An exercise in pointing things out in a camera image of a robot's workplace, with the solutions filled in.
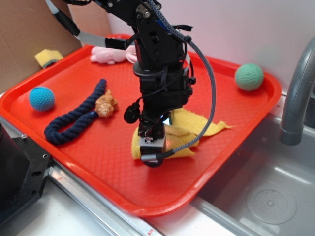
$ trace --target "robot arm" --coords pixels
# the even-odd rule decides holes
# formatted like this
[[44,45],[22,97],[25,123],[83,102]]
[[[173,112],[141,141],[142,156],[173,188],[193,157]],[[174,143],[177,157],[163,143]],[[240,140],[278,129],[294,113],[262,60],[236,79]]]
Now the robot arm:
[[[191,86],[195,83],[195,78],[189,77],[189,68],[184,68],[187,43],[191,38],[183,39],[175,35],[176,29],[190,31],[191,27],[166,27],[153,10],[153,7],[161,9],[161,4],[156,0],[63,1],[75,5],[86,5],[94,1],[132,27],[135,34],[128,40],[91,35],[80,31],[70,18],[59,11],[50,0],[46,0],[57,20],[84,43],[126,49],[135,42],[138,63],[134,65],[133,72],[139,77],[142,97],[127,108],[124,118],[128,123],[140,121],[138,135],[141,139],[139,145],[142,161],[151,167],[161,165],[167,157],[160,155],[157,158],[165,152],[163,121],[169,117],[170,111],[188,102],[192,95]],[[143,100],[142,112],[139,110],[140,99]]]

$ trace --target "yellow cloth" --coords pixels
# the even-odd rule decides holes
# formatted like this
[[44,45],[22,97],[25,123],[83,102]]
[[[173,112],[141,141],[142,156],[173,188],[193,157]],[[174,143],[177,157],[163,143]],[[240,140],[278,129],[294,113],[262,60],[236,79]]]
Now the yellow cloth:
[[[201,115],[187,111],[184,108],[172,111],[172,125],[165,125],[166,133],[166,151],[178,148],[191,140],[193,140],[203,129],[207,123],[207,119]],[[229,129],[230,126],[225,122],[220,121],[218,124],[211,123],[204,136],[211,136],[219,133],[223,129]],[[138,136],[138,128],[133,133],[131,143],[131,153],[133,159],[140,159],[140,146],[138,145],[140,137]],[[190,147],[198,146],[199,141]],[[189,147],[178,151],[170,158],[194,156],[195,153]]]

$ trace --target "gray faucet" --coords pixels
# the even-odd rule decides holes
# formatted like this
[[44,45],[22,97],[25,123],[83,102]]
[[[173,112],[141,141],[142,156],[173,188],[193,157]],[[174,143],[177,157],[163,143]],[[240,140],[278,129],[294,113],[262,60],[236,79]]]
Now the gray faucet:
[[315,128],[314,83],[315,37],[303,51],[287,92],[279,134],[279,140],[283,144],[299,144],[303,124]]

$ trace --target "orange tray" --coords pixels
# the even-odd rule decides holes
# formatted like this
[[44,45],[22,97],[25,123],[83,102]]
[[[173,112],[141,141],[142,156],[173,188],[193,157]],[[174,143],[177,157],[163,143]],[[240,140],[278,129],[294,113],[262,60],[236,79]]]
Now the orange tray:
[[[138,123],[127,124],[123,119],[125,109],[140,97],[132,64],[91,63],[91,49],[85,46],[7,91],[0,99],[0,115],[100,194],[140,217],[163,215],[189,203],[281,96],[281,87],[273,76],[265,73],[259,89],[244,92],[234,82],[239,65],[208,58],[217,84],[214,122],[223,120],[233,128],[203,137],[193,148],[194,157],[166,159],[153,169],[132,159],[131,139]],[[190,57],[197,83],[185,108],[208,117],[210,81],[198,56],[190,53]],[[70,143],[54,146],[46,141],[43,131],[49,122],[80,105],[101,78],[107,80],[107,89],[118,100],[119,110],[109,119],[96,119]],[[37,86],[54,92],[53,109],[38,112],[30,106],[29,93]]]

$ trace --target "seashell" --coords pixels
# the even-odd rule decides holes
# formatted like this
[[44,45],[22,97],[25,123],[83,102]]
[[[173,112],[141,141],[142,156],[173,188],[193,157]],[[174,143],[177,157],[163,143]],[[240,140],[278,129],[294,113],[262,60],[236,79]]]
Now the seashell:
[[109,118],[117,109],[117,100],[113,98],[110,90],[101,96],[95,104],[95,111],[99,117]]

